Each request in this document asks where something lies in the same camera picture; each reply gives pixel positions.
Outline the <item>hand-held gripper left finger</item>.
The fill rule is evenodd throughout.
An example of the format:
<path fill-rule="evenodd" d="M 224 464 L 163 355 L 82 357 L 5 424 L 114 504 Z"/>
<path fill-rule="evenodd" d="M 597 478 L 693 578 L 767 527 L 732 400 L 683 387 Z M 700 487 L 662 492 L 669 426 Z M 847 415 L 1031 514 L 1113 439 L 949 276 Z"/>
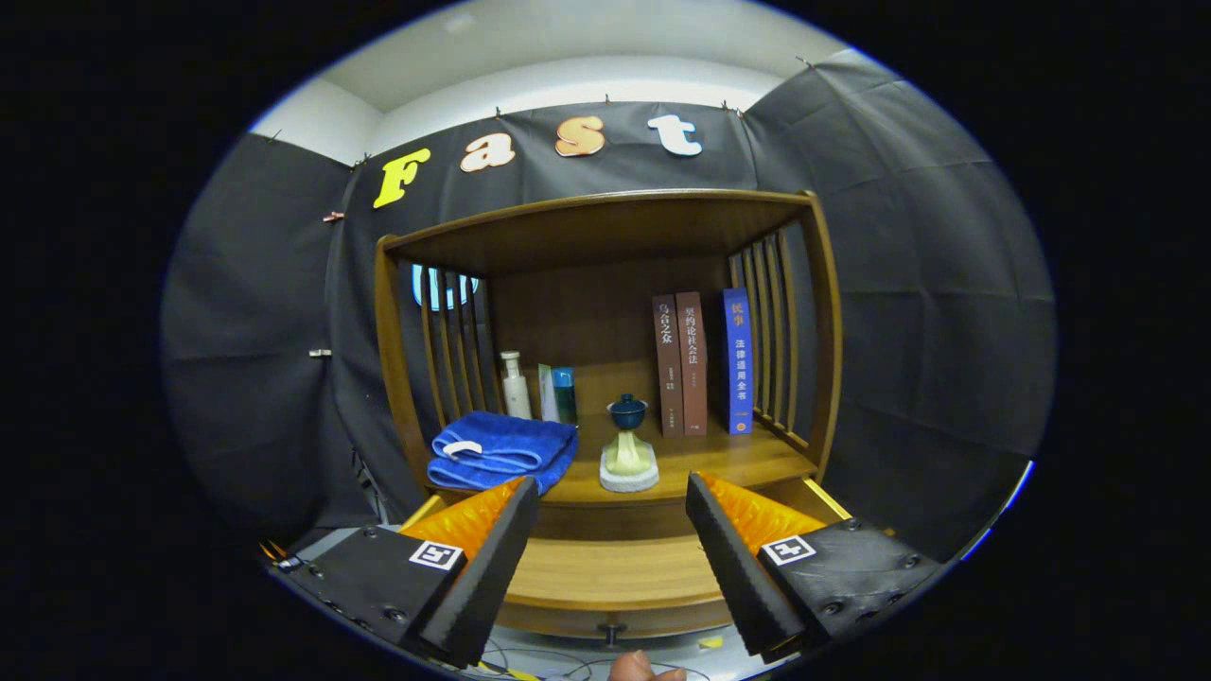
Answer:
<path fill-rule="evenodd" d="M 536 509 L 536 479 L 520 476 L 406 530 L 356 527 L 315 557 L 282 555 L 270 574 L 360 637 L 472 666 L 497 625 Z"/>

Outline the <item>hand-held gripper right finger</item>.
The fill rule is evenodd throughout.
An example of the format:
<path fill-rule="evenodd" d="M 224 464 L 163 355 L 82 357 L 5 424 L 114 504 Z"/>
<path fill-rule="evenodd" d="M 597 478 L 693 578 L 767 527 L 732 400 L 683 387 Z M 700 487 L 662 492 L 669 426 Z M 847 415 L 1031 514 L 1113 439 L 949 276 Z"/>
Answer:
<path fill-rule="evenodd" d="M 860 517 L 820 520 L 705 471 L 685 513 L 750 656 L 848 641 L 909 603 L 942 565 Z"/>

